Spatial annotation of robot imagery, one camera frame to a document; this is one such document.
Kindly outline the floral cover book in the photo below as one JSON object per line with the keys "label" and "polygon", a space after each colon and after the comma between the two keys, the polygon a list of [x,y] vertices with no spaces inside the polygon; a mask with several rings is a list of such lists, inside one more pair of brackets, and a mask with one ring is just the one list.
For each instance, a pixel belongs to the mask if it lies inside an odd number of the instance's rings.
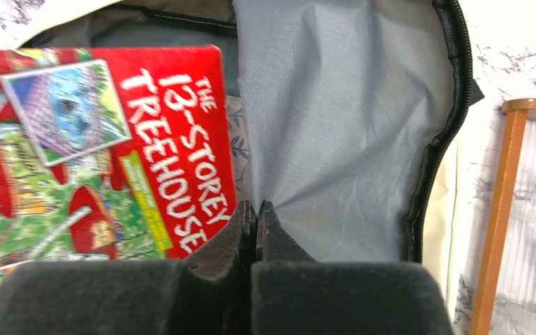
{"label": "floral cover book", "polygon": [[226,107],[236,195],[238,200],[245,200],[248,199],[248,191],[244,185],[244,173],[248,162],[249,147],[241,99],[227,96]]}

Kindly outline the cream canvas backpack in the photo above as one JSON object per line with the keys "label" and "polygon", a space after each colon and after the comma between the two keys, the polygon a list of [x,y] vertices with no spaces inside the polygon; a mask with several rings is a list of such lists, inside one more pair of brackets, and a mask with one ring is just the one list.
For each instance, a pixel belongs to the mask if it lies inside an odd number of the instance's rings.
{"label": "cream canvas backpack", "polygon": [[252,201],[317,260],[420,262],[456,292],[465,253],[442,157],[475,88],[457,1],[45,1],[17,39],[219,46]]}

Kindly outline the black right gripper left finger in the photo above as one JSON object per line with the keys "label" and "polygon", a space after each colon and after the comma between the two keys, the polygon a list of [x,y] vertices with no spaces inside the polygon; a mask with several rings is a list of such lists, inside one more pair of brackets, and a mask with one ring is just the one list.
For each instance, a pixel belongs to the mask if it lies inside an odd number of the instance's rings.
{"label": "black right gripper left finger", "polygon": [[255,212],[183,260],[29,262],[0,286],[0,334],[248,334]]}

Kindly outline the red cover book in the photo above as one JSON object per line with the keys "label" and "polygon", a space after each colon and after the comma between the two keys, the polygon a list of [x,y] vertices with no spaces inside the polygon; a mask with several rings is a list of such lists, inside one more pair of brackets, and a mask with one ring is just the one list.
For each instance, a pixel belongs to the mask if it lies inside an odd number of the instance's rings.
{"label": "red cover book", "polygon": [[186,258],[236,202],[216,46],[0,50],[0,285],[31,261]]}

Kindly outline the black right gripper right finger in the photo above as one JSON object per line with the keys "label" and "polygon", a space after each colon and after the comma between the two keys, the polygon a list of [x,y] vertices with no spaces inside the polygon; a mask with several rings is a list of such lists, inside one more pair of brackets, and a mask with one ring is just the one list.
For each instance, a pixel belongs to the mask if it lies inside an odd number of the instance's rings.
{"label": "black right gripper right finger", "polygon": [[417,263],[318,262],[268,201],[258,215],[257,243],[253,334],[452,333],[440,288]]}

